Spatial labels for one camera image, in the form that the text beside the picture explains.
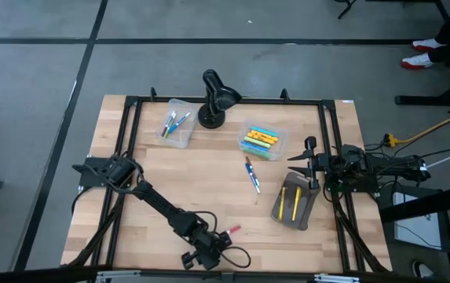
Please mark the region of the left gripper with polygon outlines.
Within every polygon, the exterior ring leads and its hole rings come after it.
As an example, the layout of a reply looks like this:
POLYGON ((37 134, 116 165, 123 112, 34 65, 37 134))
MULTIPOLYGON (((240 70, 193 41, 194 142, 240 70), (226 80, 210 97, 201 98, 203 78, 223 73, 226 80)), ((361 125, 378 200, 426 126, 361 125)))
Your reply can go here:
POLYGON ((221 254, 232 244, 228 233, 199 233, 195 237, 186 240, 195 248, 193 253, 186 252, 181 256, 182 265, 186 270, 194 267, 193 260, 203 266, 205 270, 212 270, 221 261, 221 254))

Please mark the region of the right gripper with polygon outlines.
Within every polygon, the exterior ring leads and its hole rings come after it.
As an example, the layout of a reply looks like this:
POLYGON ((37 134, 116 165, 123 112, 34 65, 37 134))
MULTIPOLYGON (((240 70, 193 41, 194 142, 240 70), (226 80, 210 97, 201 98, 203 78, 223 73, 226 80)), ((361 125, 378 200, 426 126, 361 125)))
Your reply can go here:
POLYGON ((315 153, 316 138, 309 136, 305 139, 305 151, 288 160, 305 160, 307 159, 308 167, 289 167, 290 170, 296 171, 303 175, 305 178, 310 179, 311 189, 319 189, 320 183, 316 176, 317 172, 326 172, 330 167, 330 156, 327 153, 315 153))

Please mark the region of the slim yellow highlighter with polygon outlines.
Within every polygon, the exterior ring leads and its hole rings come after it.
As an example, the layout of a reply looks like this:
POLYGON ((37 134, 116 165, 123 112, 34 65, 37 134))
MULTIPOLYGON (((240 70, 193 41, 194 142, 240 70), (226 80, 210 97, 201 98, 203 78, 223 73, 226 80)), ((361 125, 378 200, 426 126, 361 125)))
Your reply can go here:
POLYGON ((278 208, 278 212, 277 212, 277 218, 280 221, 283 219, 283 215, 284 215, 284 201, 285 201, 286 190, 287 190, 287 188, 285 186, 283 186, 283 188, 281 189, 281 193, 280 193, 280 204, 279 204, 279 208, 278 208))
POLYGON ((293 201, 293 209, 292 209, 292 213, 291 213, 291 221, 292 222, 295 221, 295 219, 296 219, 299 201, 301 200, 301 197, 302 197, 302 189, 298 186, 296 188, 295 199, 293 201))

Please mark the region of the thick yellow highlighter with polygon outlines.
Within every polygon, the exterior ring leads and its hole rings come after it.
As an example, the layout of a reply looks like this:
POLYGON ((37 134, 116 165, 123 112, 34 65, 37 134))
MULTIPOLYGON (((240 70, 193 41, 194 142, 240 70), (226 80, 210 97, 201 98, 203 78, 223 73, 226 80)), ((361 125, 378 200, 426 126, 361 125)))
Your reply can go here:
POLYGON ((259 132, 255 131, 255 130, 250 130, 248 133, 253 133, 253 134, 256 134, 256 135, 266 136, 267 138, 274 138, 274 137, 265 135, 265 134, 263 134, 263 133, 259 133, 259 132))
POLYGON ((267 144, 270 144, 270 145, 273 145, 273 144, 275 144, 277 142, 277 140, 275 138, 267 138, 266 136, 256 135, 256 134, 253 134, 253 133, 248 133, 247 136, 249 138, 254 139, 254 140, 258 140, 260 142, 264 142, 264 143, 267 143, 267 144))

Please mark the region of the blue highlighter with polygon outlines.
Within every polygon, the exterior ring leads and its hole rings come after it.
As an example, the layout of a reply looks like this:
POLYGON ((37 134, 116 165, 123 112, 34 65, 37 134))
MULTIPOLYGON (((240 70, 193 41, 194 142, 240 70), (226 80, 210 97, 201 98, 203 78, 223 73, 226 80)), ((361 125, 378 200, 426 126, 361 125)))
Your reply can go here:
POLYGON ((270 131, 270 130, 266 130, 266 129, 263 129, 263 128, 260 128, 260 127, 251 127, 251 130, 255 130, 255 131, 259 132, 259 133, 263 133, 265 135, 268 135, 268 136, 271 136, 271 137, 274 137, 274 138, 278 137, 278 134, 276 132, 273 132, 273 131, 270 131))
POLYGON ((256 144, 250 143, 248 141, 240 141, 240 145, 242 145, 243 147, 247 147, 249 149, 258 150, 260 152, 267 153, 269 151, 269 149, 267 149, 265 147, 262 147, 260 145, 256 145, 256 144))

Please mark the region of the light green highlighter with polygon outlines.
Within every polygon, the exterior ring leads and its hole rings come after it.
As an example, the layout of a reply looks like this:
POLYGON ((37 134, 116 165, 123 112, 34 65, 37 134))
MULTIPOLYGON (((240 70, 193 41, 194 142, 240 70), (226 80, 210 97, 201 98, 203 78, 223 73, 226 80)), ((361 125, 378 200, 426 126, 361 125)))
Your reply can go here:
POLYGON ((246 142, 249 142, 251 144, 255 144, 255 145, 261 146, 263 148, 267 148, 267 149, 270 149, 272 146, 268 142, 260 141, 258 139, 254 139, 254 138, 250 138, 250 137, 244 137, 243 140, 246 142))

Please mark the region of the thin blue marker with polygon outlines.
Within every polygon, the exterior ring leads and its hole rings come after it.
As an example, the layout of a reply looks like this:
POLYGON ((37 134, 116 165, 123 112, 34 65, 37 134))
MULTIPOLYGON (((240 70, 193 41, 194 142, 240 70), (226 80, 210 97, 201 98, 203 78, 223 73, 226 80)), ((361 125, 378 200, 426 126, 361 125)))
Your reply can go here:
POLYGON ((180 126, 181 123, 183 123, 189 116, 190 112, 186 113, 182 118, 180 118, 171 128, 169 129, 169 133, 172 133, 176 128, 180 126))

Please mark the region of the clear plastic bin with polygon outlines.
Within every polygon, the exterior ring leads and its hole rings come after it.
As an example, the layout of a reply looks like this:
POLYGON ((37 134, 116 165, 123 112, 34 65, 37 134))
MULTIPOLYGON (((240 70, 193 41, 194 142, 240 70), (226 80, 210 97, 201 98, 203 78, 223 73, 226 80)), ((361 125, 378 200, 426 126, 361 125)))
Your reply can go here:
POLYGON ((195 128, 198 110, 199 106, 197 104, 189 103, 187 101, 175 98, 170 99, 168 101, 168 110, 164 114, 162 123, 157 129, 155 136, 157 138, 160 138, 166 145, 170 145, 179 149, 185 148, 188 145, 192 136, 192 132, 195 128), (178 128, 176 128, 172 133, 169 133, 167 138, 162 138, 161 133, 163 132, 165 124, 169 119, 172 111, 175 111, 177 113, 174 124, 186 113, 190 112, 191 114, 183 123, 180 124, 178 128))
POLYGON ((290 132, 288 130, 285 130, 272 124, 263 123, 256 120, 246 120, 242 124, 242 127, 240 128, 239 134, 237 136, 237 143, 240 150, 242 150, 241 148, 243 147, 242 145, 240 145, 240 142, 244 141, 243 140, 244 137, 247 137, 247 133, 251 130, 251 127, 260 127, 266 130, 276 132, 278 134, 277 137, 278 141, 271 146, 268 153, 271 156, 271 159, 269 161, 280 160, 281 156, 284 154, 287 148, 290 132))

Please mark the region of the smoky grey plastic bin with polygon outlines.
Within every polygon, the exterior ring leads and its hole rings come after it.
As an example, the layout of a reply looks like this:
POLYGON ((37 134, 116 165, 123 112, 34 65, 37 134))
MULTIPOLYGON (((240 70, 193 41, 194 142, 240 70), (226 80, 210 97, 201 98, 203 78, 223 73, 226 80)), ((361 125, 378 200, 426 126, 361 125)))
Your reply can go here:
POLYGON ((303 175, 296 172, 288 173, 284 179, 284 183, 281 186, 281 189, 271 210, 272 219, 293 230, 307 230, 309 215, 313 209, 316 197, 320 192, 320 188, 311 189, 310 186, 311 183, 309 178, 305 178, 303 175), (285 186, 287 190, 284 201, 284 215, 283 219, 280 221, 277 218, 277 212, 280 204, 280 193, 283 186, 285 186), (298 186, 302 189, 302 197, 299 201, 296 219, 292 222, 291 213, 293 209, 293 201, 295 199, 296 188, 298 186))

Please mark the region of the thick blue marker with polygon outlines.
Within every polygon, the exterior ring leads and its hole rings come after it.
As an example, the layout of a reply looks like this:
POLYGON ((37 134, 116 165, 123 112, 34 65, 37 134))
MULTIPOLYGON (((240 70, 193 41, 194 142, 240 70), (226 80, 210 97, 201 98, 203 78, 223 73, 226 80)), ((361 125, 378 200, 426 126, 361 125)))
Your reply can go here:
POLYGON ((245 167, 247 169, 248 174, 250 175, 251 181, 253 182, 253 185, 254 185, 254 188, 255 188, 257 194, 260 194, 261 193, 260 185, 251 169, 251 166, 248 163, 245 163, 245 167))

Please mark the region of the black gooseneck desk lamp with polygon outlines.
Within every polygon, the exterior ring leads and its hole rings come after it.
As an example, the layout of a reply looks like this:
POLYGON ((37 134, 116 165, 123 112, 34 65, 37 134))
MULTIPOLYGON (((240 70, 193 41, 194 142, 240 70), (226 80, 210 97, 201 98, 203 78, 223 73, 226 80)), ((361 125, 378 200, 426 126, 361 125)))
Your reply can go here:
POLYGON ((206 102, 198 111, 199 123, 207 129, 215 129, 225 122, 225 111, 242 100, 233 88, 225 86, 213 69, 203 73, 206 102))

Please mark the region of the white flat box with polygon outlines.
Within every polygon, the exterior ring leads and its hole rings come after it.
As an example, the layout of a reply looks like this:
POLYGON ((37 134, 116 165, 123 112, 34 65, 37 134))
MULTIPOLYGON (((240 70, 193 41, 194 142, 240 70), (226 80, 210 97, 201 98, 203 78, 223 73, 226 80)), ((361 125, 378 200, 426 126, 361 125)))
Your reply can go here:
POLYGON ((442 249, 438 213, 395 221, 394 239, 426 248, 442 249))

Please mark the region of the black desk leg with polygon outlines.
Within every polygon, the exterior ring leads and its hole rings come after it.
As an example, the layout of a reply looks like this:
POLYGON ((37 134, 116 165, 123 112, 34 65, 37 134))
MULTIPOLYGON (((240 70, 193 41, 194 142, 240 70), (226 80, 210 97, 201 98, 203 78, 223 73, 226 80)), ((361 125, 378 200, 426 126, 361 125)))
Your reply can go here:
POLYGON ((394 102, 396 105, 449 106, 450 88, 437 96, 398 95, 394 98, 394 102))

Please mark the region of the black aluminium rig frame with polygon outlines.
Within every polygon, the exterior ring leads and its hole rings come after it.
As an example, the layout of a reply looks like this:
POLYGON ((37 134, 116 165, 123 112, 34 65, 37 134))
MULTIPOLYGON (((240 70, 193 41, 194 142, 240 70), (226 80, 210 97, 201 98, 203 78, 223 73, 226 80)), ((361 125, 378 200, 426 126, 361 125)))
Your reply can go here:
POLYGON ((238 269, 221 263, 213 270, 195 266, 185 270, 181 254, 187 244, 146 203, 126 198, 112 265, 72 266, 79 246, 86 244, 99 220, 102 191, 90 190, 77 204, 63 266, 44 270, 0 273, 0 283, 74 283, 104 280, 109 275, 131 277, 194 277, 215 280, 244 278, 329 281, 333 277, 354 277, 360 283, 424 283, 422 279, 392 273, 345 271, 338 250, 332 206, 318 197, 306 231, 294 231, 275 223, 270 208, 280 182, 287 173, 287 161, 253 159, 261 190, 255 193, 245 177, 246 156, 236 139, 240 124, 269 123, 287 130, 287 153, 297 152, 305 137, 316 136, 322 149, 336 146, 336 125, 343 123, 345 138, 361 142, 355 108, 336 101, 329 109, 325 100, 246 97, 226 113, 222 127, 197 127, 184 149, 164 145, 155 137, 168 113, 167 97, 107 95, 103 98, 90 151, 106 156, 122 153, 127 142, 119 140, 119 127, 126 123, 137 137, 133 154, 155 189, 184 209, 205 210, 218 217, 218 225, 240 225, 232 239, 252 257, 252 265, 238 269))

